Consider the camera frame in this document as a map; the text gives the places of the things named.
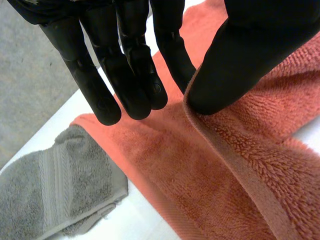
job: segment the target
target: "towel fold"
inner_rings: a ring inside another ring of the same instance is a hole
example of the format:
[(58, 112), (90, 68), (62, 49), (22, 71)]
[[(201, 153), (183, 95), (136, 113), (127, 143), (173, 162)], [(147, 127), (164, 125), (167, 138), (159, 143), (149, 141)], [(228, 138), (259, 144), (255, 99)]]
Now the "towel fold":
[(25, 155), (0, 175), (0, 240), (87, 232), (128, 195), (128, 180), (79, 126), (46, 150)]
[[(180, 33), (195, 66), (226, 18), (223, 0), (186, 11)], [(319, 240), (320, 157), (292, 134), (320, 115), (320, 34), (212, 116), (192, 112), (161, 55), (153, 60), (169, 97), (164, 109), (142, 121), (122, 111), (111, 127), (92, 114), (73, 124), (182, 239)]]

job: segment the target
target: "towel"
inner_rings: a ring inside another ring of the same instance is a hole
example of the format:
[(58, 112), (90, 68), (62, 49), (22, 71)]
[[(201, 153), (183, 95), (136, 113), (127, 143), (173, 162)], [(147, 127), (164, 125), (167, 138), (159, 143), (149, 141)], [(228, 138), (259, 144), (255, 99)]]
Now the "towel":
[[(180, 32), (195, 66), (226, 18), (223, 0), (186, 11)], [(182, 239), (319, 240), (320, 157), (292, 134), (320, 114), (320, 34), (211, 116), (192, 112), (161, 55), (153, 60), (169, 97), (164, 109), (141, 121), (122, 111), (108, 127), (93, 114), (72, 124)]]
[(0, 175), (0, 240), (86, 233), (128, 195), (128, 180), (79, 126)]

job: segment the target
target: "orange towel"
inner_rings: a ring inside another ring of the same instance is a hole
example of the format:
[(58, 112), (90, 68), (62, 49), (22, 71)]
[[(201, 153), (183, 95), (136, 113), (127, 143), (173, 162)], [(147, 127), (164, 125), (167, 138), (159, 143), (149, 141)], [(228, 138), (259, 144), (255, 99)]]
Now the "orange towel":
[[(226, 18), (223, 0), (185, 13), (181, 35), (195, 66)], [(153, 59), (169, 96), (164, 109), (142, 121), (122, 111), (114, 126), (93, 114), (72, 124), (182, 239), (319, 240), (320, 157), (291, 134), (320, 114), (320, 34), (212, 116), (194, 114), (161, 55)]]

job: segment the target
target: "white surface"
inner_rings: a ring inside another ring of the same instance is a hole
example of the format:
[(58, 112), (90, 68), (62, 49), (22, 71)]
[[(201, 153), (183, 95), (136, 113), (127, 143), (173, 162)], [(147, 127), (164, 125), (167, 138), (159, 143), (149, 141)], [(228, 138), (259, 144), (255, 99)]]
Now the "white surface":
[[(186, 9), (203, 1), (187, 0)], [(145, 37), (147, 44), (151, 48), (151, 54), (154, 55), (158, 51), (158, 47), (153, 34), (152, 18), (149, 18), (147, 22)], [(111, 87), (101, 68), (99, 69), (99, 73), (108, 87)], [(55, 138), (69, 126), (70, 122), (84, 113), (92, 113), (92, 110), (82, 93), (78, 90), (25, 146), (17, 152), (6, 166), (23, 155), (51, 147)], [(295, 136), (320, 154), (320, 117), (304, 126)], [(100, 220), (88, 233), (76, 237), (54, 235), (49, 239), (176, 240), (179, 237), (142, 196), (138, 189), (129, 182), (129, 196), (107, 216), (107, 219)]]

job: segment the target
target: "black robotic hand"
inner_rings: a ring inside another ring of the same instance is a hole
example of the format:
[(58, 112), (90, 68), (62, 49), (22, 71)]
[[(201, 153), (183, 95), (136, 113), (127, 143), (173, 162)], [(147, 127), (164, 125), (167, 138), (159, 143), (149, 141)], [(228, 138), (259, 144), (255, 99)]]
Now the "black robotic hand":
[[(113, 125), (121, 110), (85, 45), (82, 23), (99, 63), (128, 115), (141, 120), (168, 101), (146, 45), (149, 0), (9, 0), (41, 29), (61, 54), (98, 120)], [(179, 35), (184, 0), (151, 0), (157, 44), (174, 80), (184, 90), (195, 73)], [(124, 54), (119, 45), (119, 36)]]
[[(133, 119), (146, 118), (151, 109), (166, 105), (167, 94), (144, 37), (148, 0), (8, 1), (27, 21), (42, 24), (103, 124), (115, 124), (121, 111), (93, 65), (80, 22)], [(320, 30), (319, 0), (224, 2), (228, 19), (214, 37), (188, 95), (190, 106), (202, 114), (214, 114), (235, 102)], [(179, 35), (185, 0), (150, 3), (159, 50), (184, 93), (195, 73)], [(125, 55), (118, 44), (117, 26)]]

